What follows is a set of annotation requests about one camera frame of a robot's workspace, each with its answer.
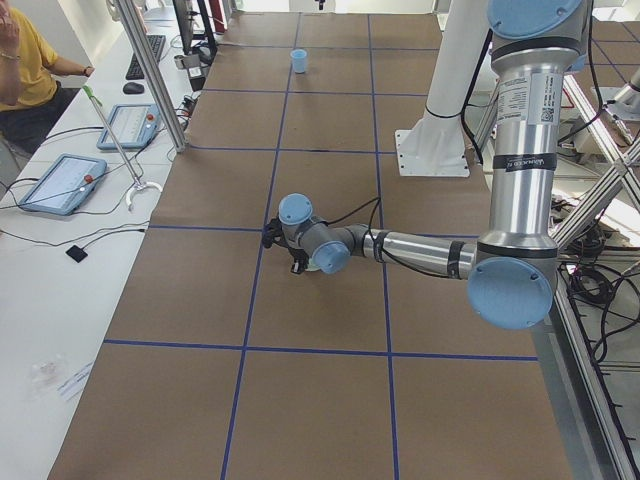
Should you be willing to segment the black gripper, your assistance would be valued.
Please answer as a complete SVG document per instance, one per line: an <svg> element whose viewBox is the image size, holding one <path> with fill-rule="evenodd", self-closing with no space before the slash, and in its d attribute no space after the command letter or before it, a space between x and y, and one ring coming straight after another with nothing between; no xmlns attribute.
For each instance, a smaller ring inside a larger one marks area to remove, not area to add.
<svg viewBox="0 0 640 480"><path fill-rule="evenodd" d="M271 219L263 228L263 247L269 249L273 245L288 250L294 259L291 266L291 272L293 274L302 274L306 271L308 255L304 250L289 245L283 232L282 223L278 218Z"/></svg>

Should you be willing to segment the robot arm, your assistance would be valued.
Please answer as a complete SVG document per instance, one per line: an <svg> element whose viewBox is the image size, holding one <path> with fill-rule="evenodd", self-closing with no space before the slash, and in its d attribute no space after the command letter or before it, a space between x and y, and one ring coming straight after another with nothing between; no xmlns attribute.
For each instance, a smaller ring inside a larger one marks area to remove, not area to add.
<svg viewBox="0 0 640 480"><path fill-rule="evenodd" d="M423 114L394 134L409 231L328 221L292 193L264 226L263 246L287 249L297 274L333 274L357 256L462 280L472 310L505 329L543 320L557 284L549 218L564 78L584 63L591 14L588 1L453 2ZM463 120L484 62L497 77L496 139L476 165Z"/></svg>

